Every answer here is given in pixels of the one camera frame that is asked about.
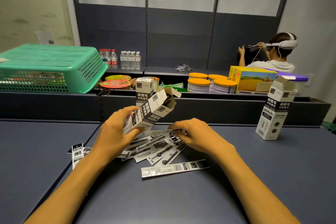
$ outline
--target white shirt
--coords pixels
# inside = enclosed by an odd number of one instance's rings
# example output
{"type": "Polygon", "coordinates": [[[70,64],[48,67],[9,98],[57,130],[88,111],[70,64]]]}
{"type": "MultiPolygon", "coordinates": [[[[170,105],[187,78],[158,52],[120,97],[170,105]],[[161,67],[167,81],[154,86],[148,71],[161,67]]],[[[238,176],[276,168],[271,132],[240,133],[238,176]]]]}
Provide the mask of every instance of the white shirt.
{"type": "Polygon", "coordinates": [[[247,65],[247,67],[259,67],[259,68],[267,68],[276,70],[279,72],[286,72],[286,73],[292,73],[294,71],[295,66],[292,63],[289,63],[287,61],[255,61],[252,62],[250,65],[247,65]]]}

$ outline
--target brown hair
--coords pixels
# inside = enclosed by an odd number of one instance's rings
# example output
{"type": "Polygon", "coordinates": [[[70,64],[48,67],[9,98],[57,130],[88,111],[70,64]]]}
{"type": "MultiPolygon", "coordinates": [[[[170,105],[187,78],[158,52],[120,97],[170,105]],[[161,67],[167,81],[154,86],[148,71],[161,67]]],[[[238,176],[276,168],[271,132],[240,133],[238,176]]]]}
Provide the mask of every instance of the brown hair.
{"type": "MultiPolygon", "coordinates": [[[[287,41],[290,40],[291,37],[290,35],[288,35],[288,33],[277,33],[275,36],[272,37],[272,39],[269,41],[270,44],[275,44],[275,43],[280,43],[282,41],[287,41]]],[[[287,57],[289,54],[292,53],[292,50],[288,50],[288,49],[283,49],[283,48],[279,48],[278,46],[273,46],[276,50],[276,52],[278,53],[278,55],[281,55],[282,57],[287,57]]]]}

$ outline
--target yellow box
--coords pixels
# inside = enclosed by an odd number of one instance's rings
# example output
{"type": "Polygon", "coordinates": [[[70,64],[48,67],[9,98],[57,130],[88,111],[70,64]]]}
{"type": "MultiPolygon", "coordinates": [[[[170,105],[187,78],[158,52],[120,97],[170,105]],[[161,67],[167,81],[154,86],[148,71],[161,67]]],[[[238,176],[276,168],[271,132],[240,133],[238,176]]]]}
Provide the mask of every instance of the yellow box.
{"type": "Polygon", "coordinates": [[[277,72],[267,69],[237,68],[233,81],[237,83],[236,94],[267,95],[277,72]]]}
{"type": "Polygon", "coordinates": [[[240,66],[231,66],[230,67],[230,72],[229,72],[229,80],[232,80],[234,79],[235,77],[235,74],[236,74],[236,69],[237,68],[241,68],[241,69],[248,69],[248,70],[257,70],[257,71],[263,71],[263,70],[266,70],[264,68],[258,68],[258,67],[240,67],[240,66]]]}

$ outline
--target vr headset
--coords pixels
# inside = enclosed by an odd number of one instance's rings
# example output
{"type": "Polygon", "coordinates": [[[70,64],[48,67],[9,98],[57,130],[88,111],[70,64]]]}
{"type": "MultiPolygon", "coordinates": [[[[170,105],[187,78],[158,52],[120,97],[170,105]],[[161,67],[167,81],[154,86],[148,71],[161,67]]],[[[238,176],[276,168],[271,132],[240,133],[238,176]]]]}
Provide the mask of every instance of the vr headset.
{"type": "Polygon", "coordinates": [[[274,44],[265,44],[265,47],[267,46],[279,46],[282,49],[287,49],[287,50],[292,50],[295,47],[297,47],[297,40],[295,40],[294,36],[291,33],[287,33],[291,39],[290,40],[286,40],[286,41],[282,41],[279,43],[274,43],[274,44]]]}

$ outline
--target hand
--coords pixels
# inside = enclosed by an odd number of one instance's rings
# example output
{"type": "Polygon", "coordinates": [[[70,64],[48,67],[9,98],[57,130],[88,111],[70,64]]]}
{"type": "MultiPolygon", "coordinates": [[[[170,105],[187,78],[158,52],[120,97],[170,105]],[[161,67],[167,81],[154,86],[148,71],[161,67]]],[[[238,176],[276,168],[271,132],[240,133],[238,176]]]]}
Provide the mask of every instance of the hand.
{"type": "Polygon", "coordinates": [[[259,42],[258,44],[256,44],[257,48],[262,48],[264,46],[265,46],[265,43],[263,43],[263,42],[259,42]]]}
{"type": "Polygon", "coordinates": [[[195,150],[207,154],[215,154],[218,149],[223,151],[223,147],[229,147],[235,150],[232,144],[229,144],[219,134],[213,131],[204,121],[196,118],[177,121],[171,124],[169,128],[174,130],[179,128],[185,129],[188,132],[187,135],[179,131],[177,131],[176,134],[182,141],[195,150]]]}
{"type": "Polygon", "coordinates": [[[102,125],[91,152],[107,163],[119,156],[131,141],[144,131],[144,128],[135,128],[128,134],[123,132],[125,119],[138,109],[138,106],[129,106],[114,112],[102,125]]]}
{"type": "Polygon", "coordinates": [[[244,56],[245,55],[245,48],[244,48],[244,46],[242,46],[241,48],[238,47],[238,52],[239,52],[240,56],[244,56]]]}

